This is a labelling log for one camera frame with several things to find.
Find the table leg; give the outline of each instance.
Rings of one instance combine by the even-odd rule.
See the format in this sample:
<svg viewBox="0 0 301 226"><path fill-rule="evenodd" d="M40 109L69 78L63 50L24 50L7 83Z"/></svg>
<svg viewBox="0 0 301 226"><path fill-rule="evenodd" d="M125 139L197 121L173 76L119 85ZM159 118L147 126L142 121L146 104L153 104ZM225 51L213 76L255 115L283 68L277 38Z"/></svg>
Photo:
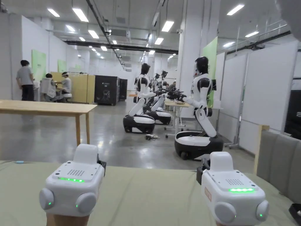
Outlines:
<svg viewBox="0 0 301 226"><path fill-rule="evenodd" d="M87 144L90 144L90 124L89 113L86 114L86 130L87 130Z"/></svg>
<svg viewBox="0 0 301 226"><path fill-rule="evenodd" d="M75 116L77 146L80 145L80 120L79 120L79 116L80 115Z"/></svg>

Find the white robot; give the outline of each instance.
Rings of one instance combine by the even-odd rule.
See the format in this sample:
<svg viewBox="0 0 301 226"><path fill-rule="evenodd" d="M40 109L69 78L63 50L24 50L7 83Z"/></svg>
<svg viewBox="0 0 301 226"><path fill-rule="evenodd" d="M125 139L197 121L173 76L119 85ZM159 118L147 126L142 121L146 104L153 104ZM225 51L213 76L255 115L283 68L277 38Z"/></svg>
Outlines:
<svg viewBox="0 0 301 226"><path fill-rule="evenodd" d="M40 191L40 206L46 213L84 217L91 214L99 197L106 163L98 158L98 147L80 144L73 161L63 163Z"/></svg>
<svg viewBox="0 0 301 226"><path fill-rule="evenodd" d="M197 169L202 196L215 220L227 226L259 225L266 221L265 192L245 174L233 169L228 152L210 154L210 166Z"/></svg>
<svg viewBox="0 0 301 226"><path fill-rule="evenodd" d="M175 149L183 159L196 159L204 154L223 150L223 140L208 117L212 116L212 109L207 107L207 96L216 90L216 81L208 78L208 58L200 57L196 61L198 76L192 84L193 99L182 96L184 102L194 106L194 115L204 132L185 131L175 136Z"/></svg>
<svg viewBox="0 0 301 226"><path fill-rule="evenodd" d="M129 114L123 118L124 130L127 133L152 133L155 128L154 118L143 114L143 106L148 99L156 94L150 92L150 80L147 76L150 66L146 63L142 65L141 74L137 78L137 98L134 98L136 105L130 110Z"/></svg>

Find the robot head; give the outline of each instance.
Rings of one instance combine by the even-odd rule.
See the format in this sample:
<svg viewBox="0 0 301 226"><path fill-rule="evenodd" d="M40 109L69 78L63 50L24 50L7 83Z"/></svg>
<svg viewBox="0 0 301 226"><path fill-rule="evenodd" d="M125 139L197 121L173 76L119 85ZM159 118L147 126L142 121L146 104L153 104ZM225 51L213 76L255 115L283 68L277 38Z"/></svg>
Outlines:
<svg viewBox="0 0 301 226"><path fill-rule="evenodd" d="M141 74L146 75L146 74L149 72L150 67L151 67L151 66L148 65L148 64L146 64L146 63L142 64L142 67L141 67Z"/></svg>
<svg viewBox="0 0 301 226"><path fill-rule="evenodd" d="M199 73L208 74L209 60L207 57L199 57L198 59L195 60L195 63Z"/></svg>

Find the hand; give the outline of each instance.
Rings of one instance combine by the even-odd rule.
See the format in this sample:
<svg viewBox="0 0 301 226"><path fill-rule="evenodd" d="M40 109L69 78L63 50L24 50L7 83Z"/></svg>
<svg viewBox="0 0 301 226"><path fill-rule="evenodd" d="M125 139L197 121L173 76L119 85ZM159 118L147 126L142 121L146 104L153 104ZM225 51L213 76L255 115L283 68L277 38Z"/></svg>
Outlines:
<svg viewBox="0 0 301 226"><path fill-rule="evenodd" d="M47 223L46 226L87 226L89 216L86 217L68 217L61 215L46 214Z"/></svg>

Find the green panel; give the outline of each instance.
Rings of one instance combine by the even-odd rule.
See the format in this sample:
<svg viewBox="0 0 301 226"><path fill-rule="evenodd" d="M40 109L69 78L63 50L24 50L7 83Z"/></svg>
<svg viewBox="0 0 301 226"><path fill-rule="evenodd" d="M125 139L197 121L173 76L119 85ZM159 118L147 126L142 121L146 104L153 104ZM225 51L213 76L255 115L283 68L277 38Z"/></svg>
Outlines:
<svg viewBox="0 0 301 226"><path fill-rule="evenodd" d="M57 60L57 71L61 72L61 73L67 71L67 63L66 63L66 61Z"/></svg>
<svg viewBox="0 0 301 226"><path fill-rule="evenodd" d="M216 70L216 53L217 53L217 37L210 42L207 46L203 48L202 56L205 56L209 60L209 78L215 79L215 70ZM213 95L212 91L209 95L208 107L213 107Z"/></svg>
<svg viewBox="0 0 301 226"><path fill-rule="evenodd" d="M31 66L33 69L33 77L40 81L46 75L46 54L37 50L31 52Z"/></svg>

